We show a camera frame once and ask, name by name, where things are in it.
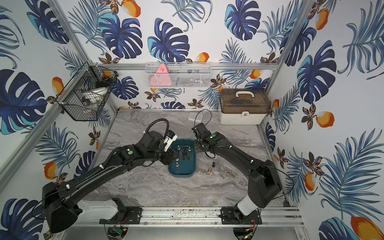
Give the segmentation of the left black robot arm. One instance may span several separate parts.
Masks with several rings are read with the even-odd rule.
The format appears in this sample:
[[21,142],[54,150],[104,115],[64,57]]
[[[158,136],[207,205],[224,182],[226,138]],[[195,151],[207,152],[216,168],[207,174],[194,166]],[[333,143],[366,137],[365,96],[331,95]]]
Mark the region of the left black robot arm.
[[42,188],[42,206],[51,233],[60,233],[71,227],[83,212],[78,202],[90,192],[113,178],[122,175],[145,162],[160,161],[172,164],[179,154],[169,149],[166,152],[155,148],[141,149],[135,145],[115,148],[99,166],[67,182],[48,183]]

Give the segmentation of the teal plastic storage box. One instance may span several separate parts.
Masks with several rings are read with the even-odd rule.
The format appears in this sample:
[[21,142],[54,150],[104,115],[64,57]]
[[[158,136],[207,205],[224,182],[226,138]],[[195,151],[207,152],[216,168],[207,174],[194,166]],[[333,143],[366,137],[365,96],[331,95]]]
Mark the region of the teal plastic storage box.
[[171,149],[178,151],[180,154],[180,160],[173,162],[168,166],[169,173],[176,178],[189,178],[195,171],[197,166],[196,152],[194,148],[194,140],[192,139],[180,139],[172,143]]

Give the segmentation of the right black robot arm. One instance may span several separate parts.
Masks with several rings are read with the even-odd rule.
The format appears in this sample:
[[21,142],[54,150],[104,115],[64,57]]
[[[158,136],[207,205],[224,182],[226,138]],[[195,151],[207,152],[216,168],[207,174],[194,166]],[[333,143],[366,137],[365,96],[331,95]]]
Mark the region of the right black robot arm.
[[248,178],[247,194],[235,205],[238,215],[245,217],[264,209],[282,191],[278,169],[270,160],[262,161],[248,155],[220,133],[197,137],[197,144],[202,152],[225,159]]

